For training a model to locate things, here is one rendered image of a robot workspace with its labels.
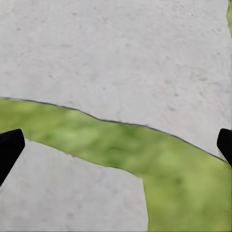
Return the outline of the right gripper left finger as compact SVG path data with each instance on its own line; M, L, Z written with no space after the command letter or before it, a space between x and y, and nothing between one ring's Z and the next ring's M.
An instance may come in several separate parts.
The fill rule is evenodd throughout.
M0 187L25 147L21 129L0 134Z

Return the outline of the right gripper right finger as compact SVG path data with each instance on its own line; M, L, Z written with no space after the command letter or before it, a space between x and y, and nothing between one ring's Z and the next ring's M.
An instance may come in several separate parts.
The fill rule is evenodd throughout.
M232 130L220 129L217 146L232 167Z

